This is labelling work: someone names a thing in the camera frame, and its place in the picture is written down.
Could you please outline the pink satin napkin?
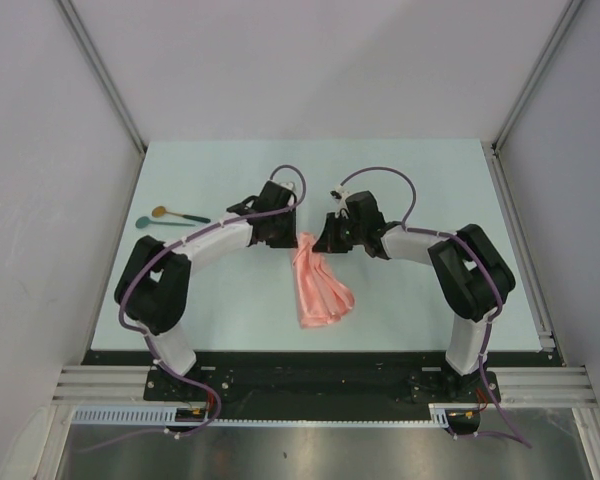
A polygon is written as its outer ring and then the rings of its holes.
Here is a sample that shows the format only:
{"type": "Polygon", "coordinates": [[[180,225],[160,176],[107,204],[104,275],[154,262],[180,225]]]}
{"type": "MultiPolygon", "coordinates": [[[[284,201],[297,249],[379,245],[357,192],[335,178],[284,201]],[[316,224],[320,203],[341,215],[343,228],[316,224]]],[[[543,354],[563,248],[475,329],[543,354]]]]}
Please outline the pink satin napkin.
{"type": "Polygon", "coordinates": [[[339,322],[355,307],[353,292],[337,279],[325,256],[313,251],[317,238],[302,232],[291,254],[299,325],[322,328],[339,322]]]}

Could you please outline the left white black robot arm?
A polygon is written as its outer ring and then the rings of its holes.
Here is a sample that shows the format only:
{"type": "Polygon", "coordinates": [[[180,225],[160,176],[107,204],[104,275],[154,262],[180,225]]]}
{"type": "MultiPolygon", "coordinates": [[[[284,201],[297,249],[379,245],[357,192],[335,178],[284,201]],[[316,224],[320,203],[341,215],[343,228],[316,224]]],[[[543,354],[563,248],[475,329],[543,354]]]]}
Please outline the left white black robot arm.
{"type": "Polygon", "coordinates": [[[201,387],[201,376],[192,369],[196,354],[180,326],[190,278],[258,243],[295,248],[296,209],[304,198],[291,182],[269,179],[258,195],[228,207],[212,224],[172,243],[151,236],[135,243],[114,292],[118,322],[143,337],[154,362],[168,372],[165,385],[177,398],[190,399],[201,387]]]}

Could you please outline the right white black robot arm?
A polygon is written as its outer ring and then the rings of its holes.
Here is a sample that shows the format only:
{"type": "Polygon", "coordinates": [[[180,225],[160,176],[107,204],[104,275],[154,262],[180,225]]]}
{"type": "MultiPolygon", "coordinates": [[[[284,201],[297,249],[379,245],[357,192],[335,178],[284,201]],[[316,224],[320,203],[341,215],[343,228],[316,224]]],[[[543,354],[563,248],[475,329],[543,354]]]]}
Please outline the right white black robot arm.
{"type": "Polygon", "coordinates": [[[386,221],[369,191],[350,194],[338,189],[330,195],[338,207],[326,215],[314,252],[345,254],[361,246],[372,258],[433,268],[454,312],[445,353],[451,370],[441,376],[441,388],[453,401],[466,400],[477,389],[474,372],[486,364],[491,324],[516,286],[511,269],[476,224],[451,233],[408,227],[386,221]]]}

